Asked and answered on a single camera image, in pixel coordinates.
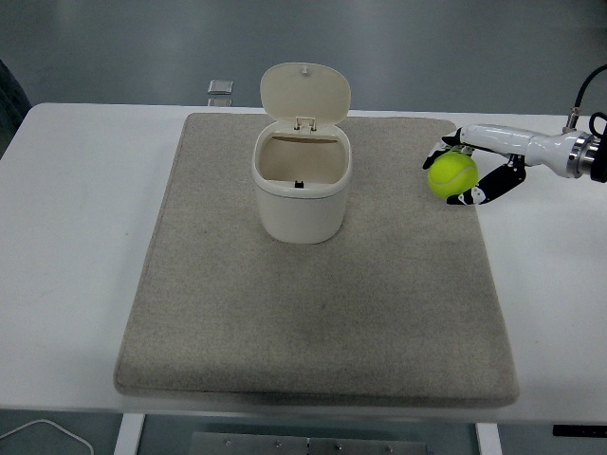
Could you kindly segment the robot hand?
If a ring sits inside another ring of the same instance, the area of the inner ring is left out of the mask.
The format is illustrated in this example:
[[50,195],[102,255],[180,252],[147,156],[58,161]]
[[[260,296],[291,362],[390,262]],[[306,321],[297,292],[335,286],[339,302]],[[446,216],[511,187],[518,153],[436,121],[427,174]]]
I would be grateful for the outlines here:
[[449,205],[484,205],[523,183],[526,168],[544,165],[558,176],[578,178],[578,154],[573,151],[580,132],[546,136],[505,126],[475,124],[443,136],[427,156],[422,168],[428,170],[448,152],[472,155],[484,151],[503,155],[508,162],[485,175],[473,187],[449,195]]

